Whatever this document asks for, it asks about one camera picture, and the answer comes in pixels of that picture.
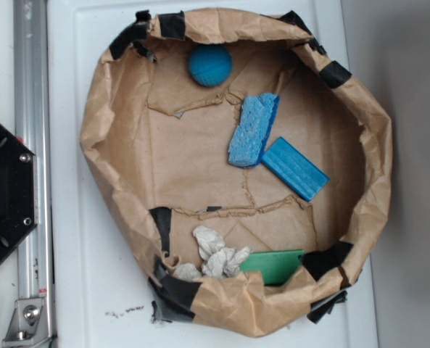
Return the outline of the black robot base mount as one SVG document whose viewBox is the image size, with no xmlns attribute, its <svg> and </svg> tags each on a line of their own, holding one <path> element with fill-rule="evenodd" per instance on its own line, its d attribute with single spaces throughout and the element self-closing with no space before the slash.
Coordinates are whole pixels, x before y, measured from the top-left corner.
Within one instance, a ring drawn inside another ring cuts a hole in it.
<svg viewBox="0 0 430 348">
<path fill-rule="evenodd" d="M 37 226 L 36 156 L 0 123 L 0 265 Z"/>
</svg>

